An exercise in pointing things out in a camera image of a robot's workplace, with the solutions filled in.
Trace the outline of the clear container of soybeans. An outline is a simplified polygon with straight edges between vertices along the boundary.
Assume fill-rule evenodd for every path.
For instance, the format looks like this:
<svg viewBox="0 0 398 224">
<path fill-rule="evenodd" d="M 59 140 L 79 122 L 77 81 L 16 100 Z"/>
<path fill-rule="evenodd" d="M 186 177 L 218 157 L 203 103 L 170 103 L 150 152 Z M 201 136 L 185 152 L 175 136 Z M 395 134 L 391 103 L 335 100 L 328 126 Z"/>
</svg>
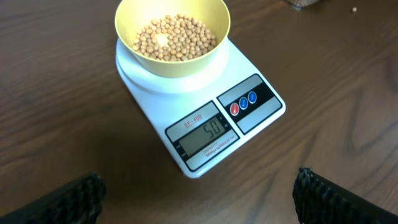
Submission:
<svg viewBox="0 0 398 224">
<path fill-rule="evenodd" d="M 293 8 L 300 10 L 317 3 L 319 0 L 285 0 L 285 1 Z"/>
</svg>

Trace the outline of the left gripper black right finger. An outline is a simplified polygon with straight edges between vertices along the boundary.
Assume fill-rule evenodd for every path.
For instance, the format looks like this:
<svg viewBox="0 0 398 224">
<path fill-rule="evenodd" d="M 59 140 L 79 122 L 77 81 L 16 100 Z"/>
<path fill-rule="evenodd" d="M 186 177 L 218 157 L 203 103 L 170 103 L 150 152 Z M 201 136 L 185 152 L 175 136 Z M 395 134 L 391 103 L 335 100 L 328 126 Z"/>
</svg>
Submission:
<svg viewBox="0 0 398 224">
<path fill-rule="evenodd" d="M 397 224 L 397 215 L 301 167 L 292 192 L 298 221 L 304 224 Z"/>
</svg>

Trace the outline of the pale yellow plastic bowl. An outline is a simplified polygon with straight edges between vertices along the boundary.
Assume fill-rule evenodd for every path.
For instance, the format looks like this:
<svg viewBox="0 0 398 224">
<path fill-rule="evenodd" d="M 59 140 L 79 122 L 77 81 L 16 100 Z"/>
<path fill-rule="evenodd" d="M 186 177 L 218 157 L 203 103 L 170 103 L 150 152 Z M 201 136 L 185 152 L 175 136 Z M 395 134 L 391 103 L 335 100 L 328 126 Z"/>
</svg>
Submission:
<svg viewBox="0 0 398 224">
<path fill-rule="evenodd" d="M 133 58 L 148 71 L 168 78 L 184 77 L 200 70 L 212 61 L 219 49 L 215 47 L 206 55 L 185 62 L 155 60 L 133 50 L 139 29 L 154 19 L 177 14 L 204 22 L 219 44 L 228 37 L 231 16 L 223 0 L 122 0 L 114 18 L 118 38 Z"/>
</svg>

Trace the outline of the soybeans in yellow bowl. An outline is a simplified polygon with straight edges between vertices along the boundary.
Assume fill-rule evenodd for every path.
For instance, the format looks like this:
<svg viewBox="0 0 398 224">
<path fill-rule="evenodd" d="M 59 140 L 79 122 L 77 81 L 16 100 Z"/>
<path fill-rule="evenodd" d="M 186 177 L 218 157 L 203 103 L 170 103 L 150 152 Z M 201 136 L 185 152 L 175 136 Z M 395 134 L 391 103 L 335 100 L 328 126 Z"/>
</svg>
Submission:
<svg viewBox="0 0 398 224">
<path fill-rule="evenodd" d="M 206 55 L 218 45 L 206 24 L 183 14 L 166 15 L 139 29 L 131 47 L 141 55 L 165 62 L 183 62 Z"/>
</svg>

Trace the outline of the white digital kitchen scale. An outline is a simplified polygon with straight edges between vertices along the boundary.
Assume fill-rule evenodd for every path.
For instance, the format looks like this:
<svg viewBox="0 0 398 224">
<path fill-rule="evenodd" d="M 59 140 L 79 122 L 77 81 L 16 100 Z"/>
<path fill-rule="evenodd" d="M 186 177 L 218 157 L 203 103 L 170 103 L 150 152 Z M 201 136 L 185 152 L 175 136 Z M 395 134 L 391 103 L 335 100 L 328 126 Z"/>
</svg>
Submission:
<svg viewBox="0 0 398 224">
<path fill-rule="evenodd" d="M 286 110 L 278 92 L 232 43 L 219 45 L 210 64 L 183 78 L 145 69 L 121 42 L 117 70 L 182 172 L 197 178 Z"/>
</svg>

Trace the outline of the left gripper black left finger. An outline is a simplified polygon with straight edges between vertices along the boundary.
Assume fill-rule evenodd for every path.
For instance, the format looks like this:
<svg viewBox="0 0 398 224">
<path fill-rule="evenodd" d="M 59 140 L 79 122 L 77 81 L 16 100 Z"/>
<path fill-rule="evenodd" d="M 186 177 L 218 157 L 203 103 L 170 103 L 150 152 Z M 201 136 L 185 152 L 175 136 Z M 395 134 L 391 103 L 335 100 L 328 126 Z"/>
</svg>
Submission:
<svg viewBox="0 0 398 224">
<path fill-rule="evenodd" d="M 2 224 L 96 223 L 106 186 L 91 172 L 1 217 Z"/>
</svg>

